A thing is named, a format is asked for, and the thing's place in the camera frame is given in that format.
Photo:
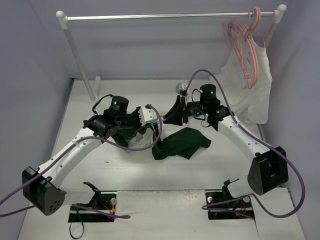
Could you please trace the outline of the pink hanger under garment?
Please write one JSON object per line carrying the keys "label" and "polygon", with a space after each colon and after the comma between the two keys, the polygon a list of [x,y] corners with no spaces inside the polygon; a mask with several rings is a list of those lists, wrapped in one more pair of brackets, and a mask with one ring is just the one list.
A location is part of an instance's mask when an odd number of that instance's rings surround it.
{"label": "pink hanger under garment", "polygon": [[257,30],[255,31],[255,34],[256,35],[259,35],[261,36],[261,39],[263,41],[263,47],[264,48],[267,48],[272,37],[273,37],[273,34],[275,32],[275,29],[278,25],[278,23],[280,22],[281,18],[282,18],[283,14],[280,13],[279,10],[275,10],[273,9],[272,10],[272,21],[270,22],[269,26],[265,29],[265,31],[263,33],[261,32],[258,32]]}

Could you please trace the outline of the pink plastic hanger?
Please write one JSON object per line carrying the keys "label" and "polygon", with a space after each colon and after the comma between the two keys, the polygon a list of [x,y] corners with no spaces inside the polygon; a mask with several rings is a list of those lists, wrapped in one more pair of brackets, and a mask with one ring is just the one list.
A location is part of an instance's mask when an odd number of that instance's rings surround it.
{"label": "pink plastic hanger", "polygon": [[[251,89],[257,83],[258,75],[259,75],[259,65],[258,65],[256,50],[253,45],[252,36],[256,28],[259,26],[259,23],[261,20],[261,9],[257,6],[253,7],[253,9],[248,11],[248,16],[249,18],[248,18],[247,24],[241,25],[240,23],[238,22],[237,23],[240,24],[244,30],[243,32],[244,42],[242,44],[244,47],[244,63],[249,73],[248,87],[246,89]],[[227,43],[227,24],[224,24],[222,26],[222,32],[225,37],[227,47],[229,49],[229,46]]]}

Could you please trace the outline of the white hanging garment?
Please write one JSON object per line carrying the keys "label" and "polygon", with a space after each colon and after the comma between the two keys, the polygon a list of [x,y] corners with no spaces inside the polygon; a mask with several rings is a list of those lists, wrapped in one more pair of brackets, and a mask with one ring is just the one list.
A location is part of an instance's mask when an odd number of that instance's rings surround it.
{"label": "white hanging garment", "polygon": [[266,48],[250,40],[256,53],[259,67],[257,83],[251,89],[242,89],[238,71],[230,55],[221,73],[216,74],[235,115],[243,115],[246,123],[263,125],[268,121],[272,75]]}

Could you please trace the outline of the white clothes rack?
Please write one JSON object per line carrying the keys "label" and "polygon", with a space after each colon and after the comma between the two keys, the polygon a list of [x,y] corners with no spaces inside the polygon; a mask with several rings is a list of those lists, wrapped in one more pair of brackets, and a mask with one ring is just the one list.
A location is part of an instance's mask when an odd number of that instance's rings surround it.
{"label": "white clothes rack", "polygon": [[182,79],[199,68],[219,67],[227,55],[219,24],[253,16],[252,9],[95,16],[56,13],[85,83],[94,75],[111,80]]}

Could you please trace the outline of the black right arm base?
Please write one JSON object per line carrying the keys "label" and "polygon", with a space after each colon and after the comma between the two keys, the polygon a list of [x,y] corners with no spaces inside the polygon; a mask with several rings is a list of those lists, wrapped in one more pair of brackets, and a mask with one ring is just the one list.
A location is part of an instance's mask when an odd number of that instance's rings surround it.
{"label": "black right arm base", "polygon": [[209,220],[255,220],[253,205],[249,197],[233,198],[228,190],[227,180],[220,190],[205,192],[205,210]]}

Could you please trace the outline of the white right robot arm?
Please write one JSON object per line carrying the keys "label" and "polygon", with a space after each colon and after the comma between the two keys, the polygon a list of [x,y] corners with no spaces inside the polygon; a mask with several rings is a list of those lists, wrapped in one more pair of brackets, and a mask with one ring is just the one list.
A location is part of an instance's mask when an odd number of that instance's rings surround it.
{"label": "white right robot arm", "polygon": [[221,193],[225,205],[233,206],[244,195],[262,196],[289,180],[288,164],[283,159],[286,155],[284,149],[279,146],[276,147],[277,152],[273,152],[251,138],[251,132],[216,97],[215,85],[202,85],[199,100],[191,102],[186,101],[186,87],[185,83],[176,85],[177,98],[164,115],[164,123],[181,126],[188,123],[189,117],[203,115],[209,125],[231,140],[251,164],[247,177],[231,181],[225,186],[226,190]]}

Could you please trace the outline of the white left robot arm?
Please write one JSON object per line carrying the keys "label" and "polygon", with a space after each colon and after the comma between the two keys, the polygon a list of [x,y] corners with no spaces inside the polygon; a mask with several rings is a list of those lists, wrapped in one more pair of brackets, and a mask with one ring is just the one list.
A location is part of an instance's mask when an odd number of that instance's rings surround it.
{"label": "white left robot arm", "polygon": [[118,130],[137,133],[158,120],[150,106],[128,113],[128,105],[127,98],[114,95],[109,108],[84,120],[77,135],[52,159],[37,168],[27,167],[22,172],[23,196],[44,215],[55,213],[65,200],[66,192],[60,188],[64,179],[89,153]]}

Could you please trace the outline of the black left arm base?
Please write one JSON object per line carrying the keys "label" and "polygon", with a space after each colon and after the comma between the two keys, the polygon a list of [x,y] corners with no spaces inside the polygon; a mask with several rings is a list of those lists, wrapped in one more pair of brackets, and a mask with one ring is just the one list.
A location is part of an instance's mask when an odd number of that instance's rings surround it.
{"label": "black left arm base", "polygon": [[[76,205],[81,205],[86,208],[98,210],[109,215],[115,215],[117,204],[116,192],[101,191],[95,185],[88,181],[83,182],[83,184],[91,188],[94,194],[88,203],[77,203]],[[85,232],[84,223],[113,223],[115,221],[114,218],[97,213],[90,209],[83,209],[74,206],[70,207],[68,217],[68,222],[70,223],[69,235],[73,240],[79,240],[83,236]],[[73,223],[79,223],[82,227],[82,232],[79,236],[74,236],[72,233]]]}

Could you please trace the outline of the white and green t-shirt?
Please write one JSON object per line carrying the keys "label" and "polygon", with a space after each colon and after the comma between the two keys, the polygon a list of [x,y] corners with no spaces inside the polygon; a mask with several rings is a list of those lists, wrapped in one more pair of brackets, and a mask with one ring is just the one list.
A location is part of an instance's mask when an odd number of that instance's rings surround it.
{"label": "white and green t-shirt", "polygon": [[[160,127],[155,124],[137,133],[120,129],[112,136],[116,144],[126,148],[145,148],[151,145],[159,134]],[[164,125],[159,141],[151,148],[152,156],[160,161],[168,157],[179,156],[190,159],[200,148],[207,149],[211,140],[199,130],[190,127]]]}

